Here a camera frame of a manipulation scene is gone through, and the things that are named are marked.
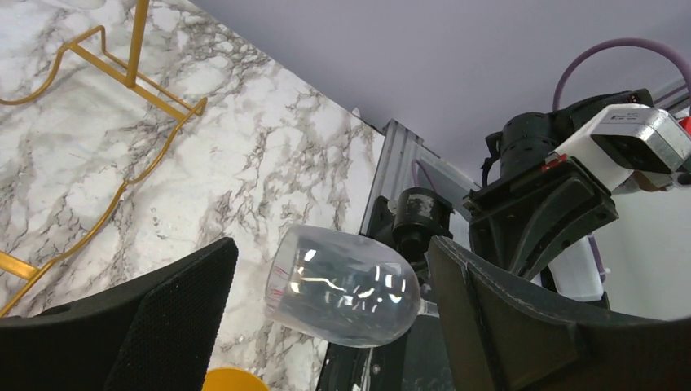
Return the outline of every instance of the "yellow object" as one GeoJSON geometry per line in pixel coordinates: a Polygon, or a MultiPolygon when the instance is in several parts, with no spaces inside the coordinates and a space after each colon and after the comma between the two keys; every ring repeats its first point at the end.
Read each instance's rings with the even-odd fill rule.
{"type": "Polygon", "coordinates": [[[206,372],[201,391],[269,391],[255,375],[238,368],[216,368],[206,372]]]}
{"type": "Polygon", "coordinates": [[[94,238],[94,235],[100,230],[100,228],[103,226],[103,224],[111,217],[112,213],[115,211],[115,208],[117,207],[117,203],[120,201],[120,197],[122,197],[122,194],[125,192],[125,189],[129,185],[134,185],[138,182],[142,182],[153,171],[153,169],[156,168],[158,163],[161,161],[161,158],[166,153],[166,151],[168,151],[170,144],[173,142],[173,138],[180,131],[180,128],[182,128],[183,125],[187,121],[189,121],[189,119],[193,115],[196,114],[197,116],[201,116],[204,113],[204,109],[206,108],[207,98],[203,98],[202,100],[200,100],[199,103],[197,103],[194,107],[190,106],[189,104],[183,102],[180,98],[178,98],[175,95],[173,95],[172,93],[170,93],[165,88],[159,86],[154,81],[152,81],[148,77],[146,77],[143,74],[141,74],[140,72],[138,72],[139,55],[140,55],[141,50],[142,50],[144,26],[145,26],[146,21],[147,21],[148,6],[149,6],[149,0],[137,0],[137,5],[136,5],[136,8],[134,10],[134,27],[132,29],[132,41],[130,43],[130,58],[129,58],[129,61],[127,63],[121,59],[118,59],[115,55],[112,55],[111,53],[109,53],[106,50],[105,27],[104,26],[96,26],[93,29],[91,29],[91,30],[79,35],[78,37],[74,38],[71,42],[65,43],[64,45],[62,45],[58,49],[57,55],[55,56],[55,62],[53,63],[53,67],[51,68],[51,73],[48,75],[48,78],[43,83],[43,85],[40,86],[36,91],[34,91],[32,94],[30,94],[29,96],[22,98],[22,99],[17,99],[17,100],[0,99],[0,104],[15,106],[18,104],[30,102],[30,101],[38,98],[41,94],[46,92],[48,87],[55,80],[55,76],[58,73],[60,62],[62,62],[63,55],[65,54],[65,52],[66,51],[72,51],[72,52],[76,53],[77,55],[81,56],[84,60],[88,61],[89,63],[92,63],[96,68],[98,68],[101,71],[103,71],[104,73],[108,74],[113,79],[119,81],[123,86],[129,88],[130,90],[134,91],[139,96],[141,96],[142,98],[146,99],[149,103],[153,104],[157,108],[166,112],[171,117],[178,120],[178,124],[170,132],[170,135],[165,140],[165,144],[164,144],[163,148],[161,149],[160,152],[158,152],[158,155],[156,155],[156,158],[152,161],[152,163],[138,177],[131,178],[131,179],[126,178],[125,180],[123,180],[122,184],[120,185],[120,187],[115,192],[115,195],[113,196],[113,198],[110,202],[110,205],[108,206],[106,211],[103,213],[101,218],[98,220],[98,222],[96,222],[96,224],[91,228],[91,230],[89,230],[89,232],[87,232],[86,235],[84,235],[84,237],[82,237],[81,240],[79,240],[68,251],[60,254],[57,257],[50,259],[40,269],[35,267],[35,266],[30,265],[27,262],[21,261],[20,259],[17,259],[16,257],[13,257],[10,254],[0,252],[0,269],[5,270],[9,273],[12,273],[12,274],[14,274],[14,275],[16,275],[22,279],[27,280],[26,284],[14,295],[14,297],[12,297],[7,302],[7,304],[5,304],[4,307],[2,307],[2,309],[0,310],[0,317],[7,315],[7,313],[10,312],[12,307],[14,307],[16,305],[17,301],[19,301],[26,294],[26,292],[34,284],[36,284],[36,282],[51,267],[53,267],[59,261],[63,261],[64,259],[72,256],[74,253],[79,251],[80,248],[82,248],[83,246],[88,244],[94,238]],[[111,64],[106,63],[105,61],[98,58],[96,55],[92,54],[87,49],[84,49],[83,47],[81,47],[79,45],[82,41],[84,41],[88,37],[95,35],[96,33],[100,33],[101,51],[103,52],[103,54],[108,59],[110,59],[112,62],[117,64],[119,67],[125,69],[125,73],[114,68],[111,64]],[[163,99],[152,94],[151,92],[144,89],[143,87],[138,86],[136,84],[137,78],[139,78],[142,81],[144,81],[145,83],[149,84],[151,87],[153,87],[154,89],[156,89],[157,91],[162,93],[165,97],[167,97],[170,100],[173,100],[179,106],[182,106],[184,108],[184,111],[180,111],[177,108],[174,108],[173,106],[171,106],[169,103],[167,103],[163,99]]]}

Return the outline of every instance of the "metal frame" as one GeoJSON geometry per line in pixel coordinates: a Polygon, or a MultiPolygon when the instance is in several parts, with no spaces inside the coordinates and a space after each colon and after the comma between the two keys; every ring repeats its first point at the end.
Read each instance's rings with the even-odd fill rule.
{"type": "Polygon", "coordinates": [[[62,62],[63,55],[67,51],[72,51],[77,55],[81,56],[87,62],[93,64],[100,71],[106,73],[116,81],[120,82],[123,86],[132,90],[142,98],[146,99],[149,103],[153,104],[157,108],[163,110],[169,116],[178,120],[177,125],[170,132],[170,135],[165,140],[163,148],[159,151],[156,158],[152,163],[137,177],[132,179],[125,179],[120,187],[115,192],[110,205],[103,213],[101,218],[96,222],[96,224],[81,238],[76,244],[74,244],[69,250],[60,254],[57,257],[53,257],[48,262],[46,262],[42,267],[38,268],[31,265],[31,263],[26,261],[21,261],[20,259],[13,257],[8,253],[0,252],[0,269],[7,271],[26,280],[26,284],[2,307],[0,310],[0,317],[7,315],[12,307],[26,294],[26,292],[31,289],[31,287],[36,284],[36,282],[56,263],[63,261],[72,255],[74,255],[79,249],[87,245],[94,236],[98,233],[103,224],[111,217],[112,213],[115,211],[120,197],[125,192],[125,189],[129,185],[134,185],[136,183],[142,182],[161,162],[161,158],[168,151],[170,144],[173,142],[175,135],[180,131],[180,128],[189,121],[193,115],[201,116],[206,108],[207,98],[201,99],[196,105],[192,106],[185,103],[180,98],[176,97],[174,94],[163,88],[162,86],[156,84],[154,81],[144,76],[138,71],[139,69],[139,56],[142,51],[142,42],[144,36],[144,28],[146,26],[147,14],[148,14],[149,0],[137,0],[137,4],[134,9],[134,27],[132,29],[132,40],[130,43],[130,57],[127,62],[118,59],[115,55],[112,55],[106,50],[106,35],[105,27],[97,26],[85,33],[74,38],[72,41],[62,45],[57,52],[55,57],[55,62],[51,69],[51,73],[48,78],[36,91],[32,94],[17,100],[3,100],[0,99],[0,104],[8,106],[16,106],[23,103],[31,102],[41,96],[48,87],[51,86],[55,77],[58,73],[60,63],[62,62]],[[106,63],[99,57],[89,52],[87,49],[82,47],[80,43],[85,41],[87,38],[92,37],[100,33],[101,41],[101,51],[103,54],[110,59],[112,62],[117,64],[118,67],[123,68],[125,72],[114,68],[111,64],[106,63]],[[149,84],[151,87],[155,88],[157,91],[162,93],[166,98],[173,100],[177,105],[182,106],[184,110],[180,111],[174,108],[169,103],[159,98],[158,96],[152,94],[148,90],[144,89],[142,86],[137,85],[137,79],[141,79],[145,83],[149,84]]]}
{"type": "Polygon", "coordinates": [[[655,107],[668,112],[678,112],[689,105],[689,91],[686,89],[686,82],[681,78],[656,90],[651,95],[655,101],[655,107]]]}
{"type": "Polygon", "coordinates": [[[405,164],[411,158],[415,145],[422,145],[423,140],[417,134],[396,120],[389,121],[384,127],[384,146],[381,149],[379,163],[376,166],[372,189],[369,193],[368,206],[365,209],[360,234],[366,235],[372,218],[372,209],[376,199],[384,196],[389,200],[398,196],[406,186],[406,176],[410,176],[410,165],[405,164]]]}

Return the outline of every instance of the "marble countertop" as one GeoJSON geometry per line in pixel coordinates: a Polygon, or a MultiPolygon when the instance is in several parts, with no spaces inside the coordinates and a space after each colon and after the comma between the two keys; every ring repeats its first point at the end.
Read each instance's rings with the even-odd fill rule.
{"type": "MultiPolygon", "coordinates": [[[[35,90],[58,47],[97,24],[126,59],[133,5],[0,0],[0,96],[35,90]]],[[[98,49],[93,39],[84,46],[98,49]]],[[[189,2],[152,2],[140,70],[189,103],[208,96],[207,112],[11,314],[89,296],[230,236],[240,259],[209,367],[248,369],[271,389],[314,389],[326,343],[264,318],[266,273],[294,222],[358,231],[383,137],[189,2]]],[[[173,125],[67,54],[38,101],[0,106],[0,249],[40,266],[71,247],[173,125]]],[[[0,274],[0,302],[23,283],[0,274]]]]}

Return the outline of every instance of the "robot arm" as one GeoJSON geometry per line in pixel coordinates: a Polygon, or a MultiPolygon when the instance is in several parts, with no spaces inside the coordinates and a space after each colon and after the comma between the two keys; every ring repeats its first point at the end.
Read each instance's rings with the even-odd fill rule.
{"type": "Polygon", "coordinates": [[[563,250],[616,220],[612,193],[663,190],[688,174],[691,138],[646,90],[513,118],[487,137],[501,177],[464,200],[474,253],[533,279],[563,250]]]}

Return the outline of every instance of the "wine glass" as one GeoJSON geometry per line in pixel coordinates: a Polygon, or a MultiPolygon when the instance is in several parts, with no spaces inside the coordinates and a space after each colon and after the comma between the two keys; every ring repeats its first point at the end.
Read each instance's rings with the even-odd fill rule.
{"type": "Polygon", "coordinates": [[[264,300],[269,319],[354,348],[393,342],[419,314],[439,316],[437,305],[421,298],[415,271],[392,248],[315,226],[288,229],[264,300]]]}

